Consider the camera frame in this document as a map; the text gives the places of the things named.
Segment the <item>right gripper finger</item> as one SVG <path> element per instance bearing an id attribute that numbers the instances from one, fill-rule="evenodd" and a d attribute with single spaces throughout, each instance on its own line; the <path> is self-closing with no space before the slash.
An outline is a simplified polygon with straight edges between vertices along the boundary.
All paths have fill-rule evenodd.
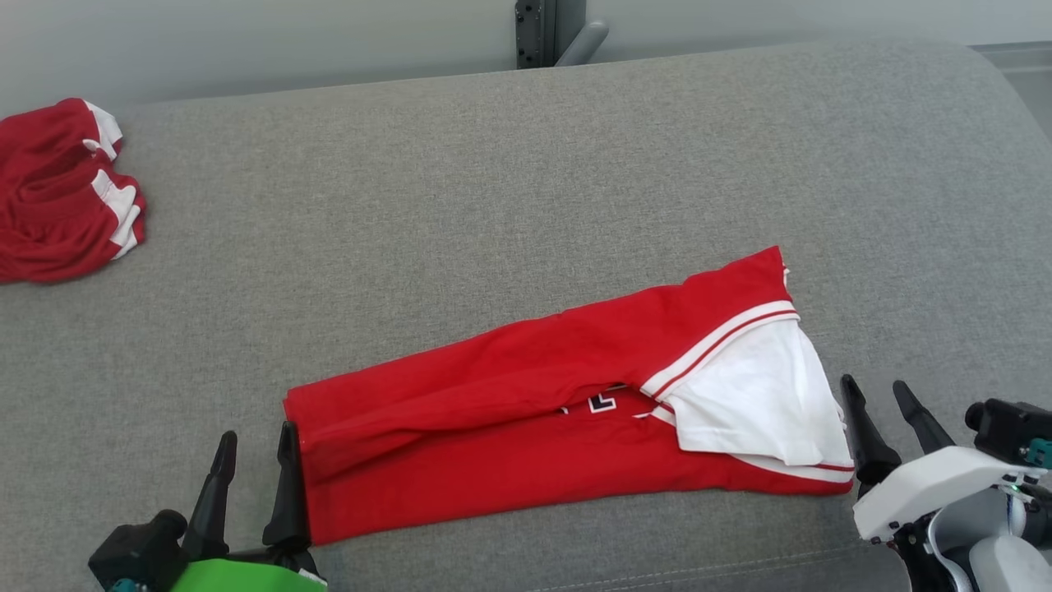
<path id="1" fill-rule="evenodd" d="M 913 390 L 904 382 L 895 380 L 892 393 L 902 413 L 902 417 L 913 428 L 920 450 L 925 455 L 935 453 L 944 447 L 955 446 L 957 443 L 944 430 L 939 420 L 920 404 Z"/>
<path id="2" fill-rule="evenodd" d="M 856 467 L 857 496 L 864 496 L 902 464 L 897 451 L 887 445 L 865 409 L 865 397 L 851 374 L 839 379 L 844 400 L 847 438 Z"/>

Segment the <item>red shorts white side stripes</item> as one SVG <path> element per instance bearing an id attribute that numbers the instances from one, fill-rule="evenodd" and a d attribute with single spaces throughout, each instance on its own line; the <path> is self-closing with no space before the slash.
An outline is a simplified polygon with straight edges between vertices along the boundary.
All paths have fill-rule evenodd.
<path id="1" fill-rule="evenodd" d="M 89 275 L 146 240 L 146 199 L 118 173 L 112 113 L 68 98 L 0 120 L 0 285 Z"/>

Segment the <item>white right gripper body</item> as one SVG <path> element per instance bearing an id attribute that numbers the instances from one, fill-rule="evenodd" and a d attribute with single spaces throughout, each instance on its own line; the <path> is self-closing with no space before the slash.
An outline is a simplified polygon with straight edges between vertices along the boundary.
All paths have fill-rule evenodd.
<path id="1" fill-rule="evenodd" d="M 886 543 L 903 525 L 947 508 L 985 488 L 1016 486 L 1028 467 L 972 447 L 947 446 L 906 462 L 854 503 L 861 539 Z"/>

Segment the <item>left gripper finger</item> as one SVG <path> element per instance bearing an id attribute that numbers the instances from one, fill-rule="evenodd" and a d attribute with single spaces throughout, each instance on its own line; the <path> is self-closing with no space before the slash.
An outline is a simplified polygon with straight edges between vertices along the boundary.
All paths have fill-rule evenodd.
<path id="1" fill-rule="evenodd" d="M 311 547 L 311 525 L 308 520 L 299 431 L 294 421 L 284 421 L 282 424 L 275 458 L 279 464 L 279 479 L 274 511 L 263 529 L 263 544 L 286 553 L 304 552 Z"/>
<path id="2" fill-rule="evenodd" d="M 189 562 L 208 562 L 229 554 L 225 542 L 227 496 L 236 474 L 238 438 L 234 431 L 226 431 L 220 438 L 210 472 L 200 490 L 182 548 Z"/>

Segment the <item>grey metal partition post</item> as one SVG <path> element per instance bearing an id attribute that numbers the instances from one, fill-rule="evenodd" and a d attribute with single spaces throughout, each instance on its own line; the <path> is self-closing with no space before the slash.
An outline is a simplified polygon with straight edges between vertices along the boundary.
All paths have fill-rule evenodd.
<path id="1" fill-rule="evenodd" d="M 515 68 L 590 63 L 610 27 L 602 19 L 587 18 L 587 4 L 588 0 L 515 0 Z"/>

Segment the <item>red white basketball jersey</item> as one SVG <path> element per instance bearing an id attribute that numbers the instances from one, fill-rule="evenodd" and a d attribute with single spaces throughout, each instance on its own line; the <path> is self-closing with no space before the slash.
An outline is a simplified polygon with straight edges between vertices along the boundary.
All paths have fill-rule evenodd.
<path id="1" fill-rule="evenodd" d="M 850 491 L 777 247 L 294 387 L 315 540 L 669 491 Z"/>

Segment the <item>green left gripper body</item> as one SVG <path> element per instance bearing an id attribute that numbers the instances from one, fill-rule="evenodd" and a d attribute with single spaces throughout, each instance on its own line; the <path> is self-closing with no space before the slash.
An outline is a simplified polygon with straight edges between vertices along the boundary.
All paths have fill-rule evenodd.
<path id="1" fill-rule="evenodd" d="M 169 592 L 330 592 L 330 585 L 305 548 L 252 548 L 201 552 Z"/>

